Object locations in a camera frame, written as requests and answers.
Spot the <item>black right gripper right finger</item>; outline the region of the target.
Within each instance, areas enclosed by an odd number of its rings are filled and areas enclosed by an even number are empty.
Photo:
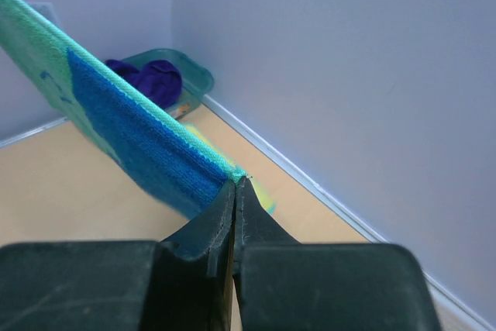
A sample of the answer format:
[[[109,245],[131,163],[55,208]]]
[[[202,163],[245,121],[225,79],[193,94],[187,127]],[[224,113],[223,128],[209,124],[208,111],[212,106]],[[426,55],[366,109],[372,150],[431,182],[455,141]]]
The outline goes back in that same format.
[[[421,266],[391,243],[300,243],[236,187],[233,278],[245,330],[438,330]]]

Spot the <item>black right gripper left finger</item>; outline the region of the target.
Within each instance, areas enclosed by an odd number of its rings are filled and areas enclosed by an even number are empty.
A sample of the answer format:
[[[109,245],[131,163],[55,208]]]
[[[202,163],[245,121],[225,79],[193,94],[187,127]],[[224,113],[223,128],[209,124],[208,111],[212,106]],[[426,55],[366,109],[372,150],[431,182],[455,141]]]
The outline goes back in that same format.
[[[227,330],[235,186],[162,241],[1,249],[3,330]]]

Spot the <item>blue towel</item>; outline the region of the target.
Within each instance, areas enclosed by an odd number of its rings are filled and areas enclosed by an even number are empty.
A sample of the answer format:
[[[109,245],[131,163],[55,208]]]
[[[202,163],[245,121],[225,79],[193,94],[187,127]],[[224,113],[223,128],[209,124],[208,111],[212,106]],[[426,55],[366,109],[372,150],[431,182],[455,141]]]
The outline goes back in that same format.
[[[23,0],[1,0],[1,46],[52,107],[182,215],[194,218],[245,176]]]

